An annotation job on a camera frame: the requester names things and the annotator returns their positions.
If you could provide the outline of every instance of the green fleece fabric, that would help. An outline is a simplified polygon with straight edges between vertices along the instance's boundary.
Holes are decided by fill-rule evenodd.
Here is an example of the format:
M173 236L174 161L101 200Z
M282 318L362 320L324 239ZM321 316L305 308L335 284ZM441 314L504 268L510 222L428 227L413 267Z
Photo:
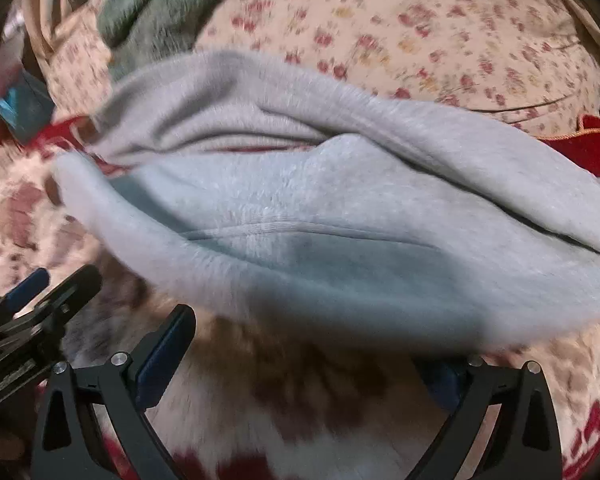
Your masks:
M191 50L221 0L107 0L98 30L112 50L113 81L141 66Z

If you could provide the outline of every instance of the gray fabric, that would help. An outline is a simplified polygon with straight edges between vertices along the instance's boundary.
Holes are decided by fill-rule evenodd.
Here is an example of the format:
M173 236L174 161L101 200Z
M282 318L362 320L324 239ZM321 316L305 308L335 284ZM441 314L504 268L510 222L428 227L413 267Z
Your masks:
M98 31L112 50L113 81L173 54L191 50L221 0L107 0Z
M54 170L69 213L192 305L357 346L467 351L600 316L600 183L519 130L384 100L257 54L127 78L93 151ZM254 143L311 150L208 153Z

